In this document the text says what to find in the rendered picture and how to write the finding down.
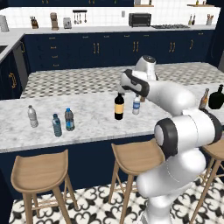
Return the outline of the blue tinted plastic bottle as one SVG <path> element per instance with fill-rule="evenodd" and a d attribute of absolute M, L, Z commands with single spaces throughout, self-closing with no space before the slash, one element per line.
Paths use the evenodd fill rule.
<path fill-rule="evenodd" d="M 62 129 L 61 129 L 61 124 L 60 124 L 60 119 L 58 118 L 57 114 L 53 115 L 52 126 L 53 126 L 54 135 L 56 137 L 61 137 Z"/>

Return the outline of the dark blue base cabinet run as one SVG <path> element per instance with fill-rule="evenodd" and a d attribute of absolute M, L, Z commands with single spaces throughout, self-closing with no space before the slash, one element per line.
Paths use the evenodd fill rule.
<path fill-rule="evenodd" d="M 212 30 L 26 34 L 25 58 L 32 72 L 134 66 L 150 55 L 158 64 L 203 62 Z"/>

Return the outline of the white blue-label plastic bottle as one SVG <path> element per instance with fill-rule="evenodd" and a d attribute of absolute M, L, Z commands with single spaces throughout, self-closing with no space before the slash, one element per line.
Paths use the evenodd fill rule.
<path fill-rule="evenodd" d="M 134 101 L 133 101 L 133 108 L 132 108 L 132 113 L 134 115 L 138 115 L 139 114 L 139 110 L 140 110 L 140 95 L 137 94 L 134 98 Z"/>

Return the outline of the dark blue tall cabinet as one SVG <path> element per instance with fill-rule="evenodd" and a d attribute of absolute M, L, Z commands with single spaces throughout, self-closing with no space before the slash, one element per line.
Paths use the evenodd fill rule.
<path fill-rule="evenodd" d="M 220 7 L 220 14 L 206 56 L 209 64 L 218 67 L 224 51 L 224 0 L 206 0 L 206 3 Z"/>

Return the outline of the wooden knife block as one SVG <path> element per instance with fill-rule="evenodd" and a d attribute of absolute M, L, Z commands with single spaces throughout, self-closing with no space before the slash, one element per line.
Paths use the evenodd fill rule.
<path fill-rule="evenodd" d="M 38 21 L 33 16 L 31 16 L 31 26 L 32 26 L 32 29 L 38 29 L 39 28 Z"/>

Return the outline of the brown slim glass bottle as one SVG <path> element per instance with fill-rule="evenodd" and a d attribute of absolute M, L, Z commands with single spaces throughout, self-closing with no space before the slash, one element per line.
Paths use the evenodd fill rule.
<path fill-rule="evenodd" d="M 205 90 L 205 93 L 204 95 L 202 96 L 201 100 L 200 100 L 200 104 L 199 104 L 199 109 L 204 109 L 207 105 L 207 96 L 208 96 L 208 92 L 209 92 L 209 89 L 207 88 Z"/>

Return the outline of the brown coffee machine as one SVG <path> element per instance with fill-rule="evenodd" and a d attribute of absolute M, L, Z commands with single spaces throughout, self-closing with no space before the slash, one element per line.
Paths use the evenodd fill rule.
<path fill-rule="evenodd" d="M 59 29 L 57 13 L 55 13 L 55 12 L 50 13 L 50 19 L 52 22 L 52 30 L 57 31 Z"/>

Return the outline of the black hob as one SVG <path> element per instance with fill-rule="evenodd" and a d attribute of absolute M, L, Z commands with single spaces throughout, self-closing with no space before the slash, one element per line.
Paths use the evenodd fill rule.
<path fill-rule="evenodd" d="M 184 24 L 156 24 L 151 27 L 155 29 L 189 29 L 190 27 Z"/>

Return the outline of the wooden bar stool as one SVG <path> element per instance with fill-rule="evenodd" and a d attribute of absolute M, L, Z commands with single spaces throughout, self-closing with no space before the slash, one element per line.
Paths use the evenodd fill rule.
<path fill-rule="evenodd" d="M 49 206 L 59 206 L 66 224 L 72 224 L 65 206 L 67 192 L 74 207 L 78 208 L 74 190 L 68 175 L 68 150 L 60 153 L 44 154 L 33 157 L 16 156 L 10 182 L 23 194 L 26 224 L 33 224 L 32 212 Z M 57 204 L 39 206 L 37 194 L 52 191 Z"/>
<path fill-rule="evenodd" d="M 224 177 L 224 174 L 216 174 L 219 167 L 221 167 L 221 169 L 224 171 L 224 166 L 221 164 L 224 161 L 224 138 L 222 138 L 217 143 L 203 146 L 203 150 L 211 156 L 211 161 L 207 167 L 206 174 L 202 176 L 202 183 L 205 184 L 205 188 L 192 215 L 190 224 L 193 224 L 193 221 L 203 204 L 204 198 L 206 197 L 209 186 L 211 185 L 213 180 L 217 177 Z"/>
<path fill-rule="evenodd" d="M 112 143 L 111 146 L 115 155 L 115 164 L 108 202 L 111 202 L 113 192 L 116 190 L 115 184 L 116 181 L 118 181 L 124 198 L 120 219 L 120 224 L 123 224 L 130 194 L 134 192 L 132 189 L 134 177 L 162 164 L 165 161 L 165 155 L 157 145 L 154 138 L 150 141 L 138 143 L 126 143 L 119 145 Z M 122 170 L 128 175 L 126 188 L 123 188 L 122 182 L 119 178 L 119 170 Z"/>

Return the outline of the black toaster oven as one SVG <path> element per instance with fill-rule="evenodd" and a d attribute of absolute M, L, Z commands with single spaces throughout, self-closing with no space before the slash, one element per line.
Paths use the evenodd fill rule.
<path fill-rule="evenodd" d="M 131 27 L 149 27 L 151 25 L 150 13 L 130 13 L 129 26 Z"/>

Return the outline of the black yellow-label glass bottle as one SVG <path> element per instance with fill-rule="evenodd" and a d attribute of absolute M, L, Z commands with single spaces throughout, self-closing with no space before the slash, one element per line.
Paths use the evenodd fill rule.
<path fill-rule="evenodd" d="M 123 119 L 123 107 L 124 107 L 124 99 L 121 94 L 115 98 L 115 119 L 122 120 Z"/>

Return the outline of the dark blue island cabinet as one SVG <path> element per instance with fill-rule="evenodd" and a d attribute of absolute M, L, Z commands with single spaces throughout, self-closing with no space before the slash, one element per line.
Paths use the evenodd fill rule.
<path fill-rule="evenodd" d="M 68 173 L 73 189 L 104 186 L 112 179 L 115 156 L 111 144 L 129 144 L 151 140 L 154 136 L 133 136 L 120 139 L 77 143 L 48 148 L 21 150 L 18 152 L 0 153 L 0 190 L 6 191 L 8 197 L 21 199 L 22 196 L 11 184 L 11 171 L 16 156 L 30 157 L 52 154 L 68 149 Z"/>

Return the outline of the dark green round glass bottle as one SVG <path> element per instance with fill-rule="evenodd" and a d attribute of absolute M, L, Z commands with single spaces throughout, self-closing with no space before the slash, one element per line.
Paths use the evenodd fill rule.
<path fill-rule="evenodd" d="M 209 96 L 208 106 L 210 109 L 220 109 L 224 103 L 224 94 L 222 93 L 223 85 L 220 84 L 218 91 Z"/>

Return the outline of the dark blue side cabinets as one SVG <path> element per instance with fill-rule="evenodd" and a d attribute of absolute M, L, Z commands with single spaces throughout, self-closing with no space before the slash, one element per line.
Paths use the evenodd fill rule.
<path fill-rule="evenodd" d="M 0 92 L 3 100 L 19 99 L 22 94 L 22 85 L 13 52 L 10 52 L 0 63 Z"/>

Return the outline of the dark blue upper cabinets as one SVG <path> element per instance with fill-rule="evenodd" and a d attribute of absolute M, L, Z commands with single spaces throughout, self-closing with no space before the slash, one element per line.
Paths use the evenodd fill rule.
<path fill-rule="evenodd" d="M 133 7 L 134 0 L 6 0 L 9 7 Z"/>

